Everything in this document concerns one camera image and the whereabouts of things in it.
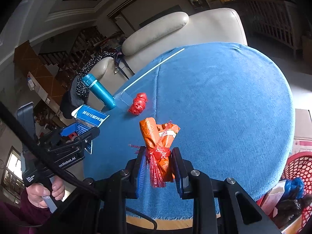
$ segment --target round table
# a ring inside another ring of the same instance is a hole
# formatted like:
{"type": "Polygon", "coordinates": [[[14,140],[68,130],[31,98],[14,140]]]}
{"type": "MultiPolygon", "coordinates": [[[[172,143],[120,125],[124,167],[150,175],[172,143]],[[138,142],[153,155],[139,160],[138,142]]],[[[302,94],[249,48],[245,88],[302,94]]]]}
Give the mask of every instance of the round table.
{"type": "MultiPolygon", "coordinates": [[[[173,147],[210,178],[233,177],[257,200],[280,179],[294,136],[294,108],[289,85],[280,69],[264,54],[238,43],[205,43],[167,51],[134,75],[122,91],[145,72],[177,51],[137,81],[126,93],[145,92],[149,101],[139,116],[119,108],[86,153],[85,177],[109,177],[136,158],[133,145],[145,145],[139,121],[154,117],[172,121],[181,130],[173,147]]],[[[150,186],[146,171],[138,200],[132,207],[159,219],[189,219],[192,200],[180,199],[175,183],[150,186]]]]}

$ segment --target water bottle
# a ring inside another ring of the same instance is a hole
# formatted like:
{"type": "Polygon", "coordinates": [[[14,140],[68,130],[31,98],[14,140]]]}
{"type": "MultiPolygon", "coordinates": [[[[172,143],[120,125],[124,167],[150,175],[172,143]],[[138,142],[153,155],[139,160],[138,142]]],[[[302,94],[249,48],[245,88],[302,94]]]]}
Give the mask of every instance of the water bottle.
{"type": "Polygon", "coordinates": [[[92,74],[87,74],[82,78],[82,82],[90,89],[90,91],[101,100],[110,110],[115,104],[114,97],[104,88],[104,86],[92,74]]]}

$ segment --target human hand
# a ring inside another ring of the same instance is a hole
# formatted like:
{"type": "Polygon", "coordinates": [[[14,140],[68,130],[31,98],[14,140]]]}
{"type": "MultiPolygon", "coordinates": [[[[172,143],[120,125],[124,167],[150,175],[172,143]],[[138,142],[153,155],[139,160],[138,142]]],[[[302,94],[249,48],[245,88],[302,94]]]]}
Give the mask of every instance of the human hand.
{"type": "MultiPolygon", "coordinates": [[[[52,196],[55,197],[57,201],[63,199],[65,195],[65,186],[63,180],[60,177],[54,176],[52,189],[52,196]]],[[[31,186],[27,187],[26,190],[28,193],[28,200],[32,205],[40,208],[48,207],[42,198],[42,196],[50,195],[50,191],[47,188],[45,188],[41,184],[34,183],[31,186]]]]}

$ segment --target white stick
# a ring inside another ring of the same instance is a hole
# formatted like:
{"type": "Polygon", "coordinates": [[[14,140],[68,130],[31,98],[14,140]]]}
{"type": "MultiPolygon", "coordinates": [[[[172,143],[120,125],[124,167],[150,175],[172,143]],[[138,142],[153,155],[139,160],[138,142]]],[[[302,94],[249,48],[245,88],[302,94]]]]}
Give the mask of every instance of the white stick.
{"type": "Polygon", "coordinates": [[[165,61],[169,60],[171,57],[174,57],[176,54],[180,53],[181,51],[183,51],[185,48],[182,48],[181,50],[177,51],[176,53],[174,53],[173,55],[169,56],[168,58],[166,58],[165,60],[163,60],[162,62],[158,63],[155,67],[151,68],[149,71],[147,71],[146,73],[144,73],[142,76],[140,76],[137,80],[135,80],[133,83],[131,83],[130,85],[128,85],[123,91],[126,91],[127,89],[129,89],[132,85],[134,85],[137,81],[139,81],[143,76],[146,76],[149,72],[151,72],[153,69],[157,68],[159,65],[163,64],[165,61]]]}

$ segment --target orange snack wrapper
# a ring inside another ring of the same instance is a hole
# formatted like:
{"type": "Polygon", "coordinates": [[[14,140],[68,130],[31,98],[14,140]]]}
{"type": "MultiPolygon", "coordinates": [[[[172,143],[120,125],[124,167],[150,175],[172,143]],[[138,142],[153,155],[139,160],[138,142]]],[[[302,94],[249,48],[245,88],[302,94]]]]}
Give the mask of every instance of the orange snack wrapper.
{"type": "Polygon", "coordinates": [[[180,128],[172,123],[158,125],[154,118],[146,118],[140,121],[140,129],[147,148],[151,185],[165,187],[165,182],[174,179],[169,161],[170,146],[180,128]]]}

